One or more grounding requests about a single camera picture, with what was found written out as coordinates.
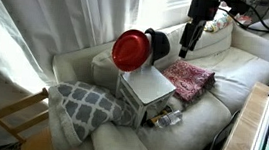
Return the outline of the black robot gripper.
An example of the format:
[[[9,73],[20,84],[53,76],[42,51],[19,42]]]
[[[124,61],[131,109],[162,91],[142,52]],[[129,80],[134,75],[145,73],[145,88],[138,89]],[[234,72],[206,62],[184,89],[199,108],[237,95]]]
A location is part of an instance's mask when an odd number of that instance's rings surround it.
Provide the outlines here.
[[[179,56],[185,58],[188,51],[195,49],[196,42],[204,31],[205,23],[214,19],[219,6],[218,0],[192,0],[188,11],[191,22],[185,25],[180,39]]]

